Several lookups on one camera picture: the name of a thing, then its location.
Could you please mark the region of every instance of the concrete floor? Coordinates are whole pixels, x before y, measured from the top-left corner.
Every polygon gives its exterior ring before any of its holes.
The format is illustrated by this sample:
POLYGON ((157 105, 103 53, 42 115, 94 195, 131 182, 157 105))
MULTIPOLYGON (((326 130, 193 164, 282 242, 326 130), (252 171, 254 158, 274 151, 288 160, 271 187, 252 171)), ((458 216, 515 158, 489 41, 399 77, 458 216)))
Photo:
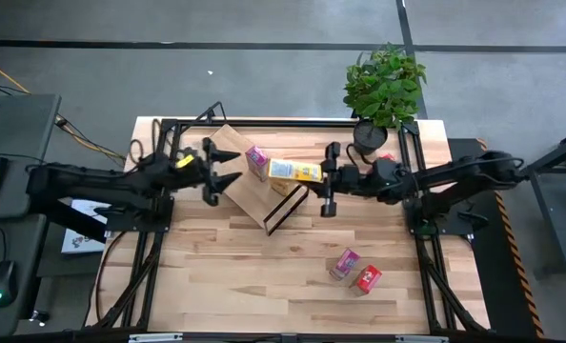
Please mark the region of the concrete floor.
MULTIPOLYGON (((566 0, 406 0, 415 44, 566 45, 566 0)), ((0 0, 0 37, 234 43, 403 43, 395 0, 0 0)), ((358 51, 43 50, 0 48, 0 68, 61 114, 127 150, 139 115, 190 115, 217 100, 228 115, 348 117, 346 65, 358 51)), ((566 54, 433 53, 424 97, 450 137, 482 137, 535 160, 566 136, 566 54)), ((7 81, 0 76, 0 84, 7 81)), ((113 168, 56 131, 47 158, 113 168)), ((556 261, 528 184, 504 193, 527 271, 556 261)), ((531 286, 548 337, 566 339, 566 275, 531 286)), ((48 330, 81 325, 91 276, 58 278, 48 330)), ((19 332, 34 332, 21 325, 19 332)))

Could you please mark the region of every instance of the white paper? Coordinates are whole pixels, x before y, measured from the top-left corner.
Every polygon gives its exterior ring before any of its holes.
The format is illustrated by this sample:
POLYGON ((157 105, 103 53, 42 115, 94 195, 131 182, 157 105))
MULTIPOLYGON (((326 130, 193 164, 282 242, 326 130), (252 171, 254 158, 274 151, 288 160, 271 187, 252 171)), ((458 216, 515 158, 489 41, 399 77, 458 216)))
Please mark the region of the white paper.
MULTIPOLYGON (((110 204, 104 204, 96 201, 74 199, 71 201, 71 207, 84 214, 87 214, 101 223, 107 223, 108 219, 103 215, 98 215, 94 209, 107 208, 110 204)), ((74 230, 66 229, 65 238, 63 239, 63 247, 61 253, 81 253, 81 252, 102 252, 105 245, 93 239, 78 234, 74 230)))

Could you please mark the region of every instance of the potted plant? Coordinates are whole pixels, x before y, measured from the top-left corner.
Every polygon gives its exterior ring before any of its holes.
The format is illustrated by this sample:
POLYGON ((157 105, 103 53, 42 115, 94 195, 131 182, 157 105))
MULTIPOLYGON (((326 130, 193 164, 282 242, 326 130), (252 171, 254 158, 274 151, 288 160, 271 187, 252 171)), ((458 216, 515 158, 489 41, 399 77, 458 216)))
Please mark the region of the potted plant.
POLYGON ((347 67, 347 96, 344 103, 360 118, 354 128, 354 147, 369 154, 387 140, 388 128, 400 130, 412 123, 421 96, 418 77, 427 82, 425 66, 416 64, 402 49, 389 44, 373 51, 370 58, 347 67))

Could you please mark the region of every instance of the wooden tabletop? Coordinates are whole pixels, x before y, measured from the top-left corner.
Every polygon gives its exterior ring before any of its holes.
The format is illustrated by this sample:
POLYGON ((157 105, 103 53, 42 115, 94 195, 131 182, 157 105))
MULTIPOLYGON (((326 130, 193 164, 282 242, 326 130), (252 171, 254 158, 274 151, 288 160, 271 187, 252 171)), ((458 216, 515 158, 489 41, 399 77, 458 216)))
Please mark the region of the wooden tabletop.
MULTIPOLYGON (((145 154, 151 150, 151 126, 152 117, 137 118, 132 136, 143 142, 145 154)), ((450 161, 443 122, 423 120, 419 127, 427 167, 450 161)), ((332 141, 344 148, 353 140, 351 128, 235 129, 270 157, 314 163, 323 159, 324 149, 332 141)), ((189 129, 182 135, 182 146, 198 148, 200 140, 216 130, 189 129)), ((411 140, 409 147, 414 163, 411 140)), ((377 153, 390 153, 401 160, 394 132, 377 153)), ((339 165, 348 162, 342 152, 339 165)), ((220 196, 216 208, 202 202, 200 188, 179 191, 174 197, 171 231, 165 235, 154 290, 150 331, 429 331, 414 239, 407 232, 400 205, 337 194, 337 217, 322 218, 319 208, 323 200, 311 194, 305 205, 267 237, 225 195, 220 196), (328 274, 346 248, 362 257, 354 274, 368 264, 383 272, 368 295, 357 297, 350 292, 353 275, 335 281, 328 274)), ((128 233, 111 253, 100 289, 101 313, 129 281, 136 239, 137 234, 128 233)), ((442 236, 441 243, 451 288, 477 322, 489 327, 470 246, 455 236, 442 236)), ((141 298, 139 295, 135 303, 135 318, 141 298)), ((438 318, 444 325, 438 291, 435 299, 438 318)), ((92 302, 87 325, 94 322, 92 302)))

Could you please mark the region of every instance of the desk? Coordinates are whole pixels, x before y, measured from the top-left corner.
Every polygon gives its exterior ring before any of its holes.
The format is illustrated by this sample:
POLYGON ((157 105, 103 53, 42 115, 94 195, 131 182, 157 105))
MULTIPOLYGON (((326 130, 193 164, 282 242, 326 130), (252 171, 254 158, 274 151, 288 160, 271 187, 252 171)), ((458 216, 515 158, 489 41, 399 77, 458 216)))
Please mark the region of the desk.
MULTIPOLYGON (((151 117, 138 118, 133 133, 133 138, 143 142, 145 154, 151 149, 151 123, 151 117)), ((451 156, 443 122, 420 121, 419 127, 427 167, 448 162, 451 156)), ((353 131, 352 128, 234 128, 270 157, 314 163, 323 159, 324 149, 332 141, 346 147, 352 141, 353 131)), ((191 128, 182 135, 182 146, 198 148, 200 140, 216 130, 191 128)), ((377 153, 390 153, 400 160, 396 134, 390 134, 377 153)), ((348 163, 344 152, 338 163, 348 163)), ((429 331, 414 239, 407 233, 400 205, 387 206, 375 200, 337 195, 337 217, 321 218, 319 208, 323 201, 311 194, 307 204, 300 206, 279 230, 267 237, 225 195, 220 197, 219 206, 212 208, 202 202, 200 191, 200 188, 182 190, 174 195, 171 231, 165 235, 160 257, 149 331, 429 331), (334 281, 328 275, 328 269, 347 247, 362 256, 356 272, 367 264, 383 271, 377 288, 368 295, 355 297, 350 293, 347 287, 352 276, 334 281)), ((136 239, 137 234, 128 233, 111 253, 103 272, 101 313, 127 285, 136 239)), ((471 248, 459 237, 443 236, 441 240, 452 289, 475 319, 489 327, 471 248)), ((135 314, 139 313, 141 304, 141 296, 137 298, 135 314)), ((443 323, 441 297, 437 292, 435 299, 438 318, 443 323)), ((87 325, 95 322, 94 304, 91 308, 87 325)))
MULTIPOLYGON (((56 95, 0 96, 0 152, 44 158, 59 103, 60 97, 56 95)), ((11 157, 10 162, 22 165, 18 167, 21 171, 25 164, 34 163, 16 157, 11 157)), ((24 172, 14 177, 16 179, 7 177, 5 180, 10 182, 10 194, 12 197, 24 196, 29 177, 24 172)), ((5 207, 2 199, 5 198, 0 198, 0 206, 5 207)), ((28 317, 33 310, 32 302, 37 292, 36 262, 46 233, 46 220, 42 215, 2 218, 0 227, 7 235, 8 259, 17 264, 17 298, 6 308, 0 308, 0 335, 8 335, 14 333, 18 320, 28 317)), ((2 244, 0 234, 0 261, 2 244)))

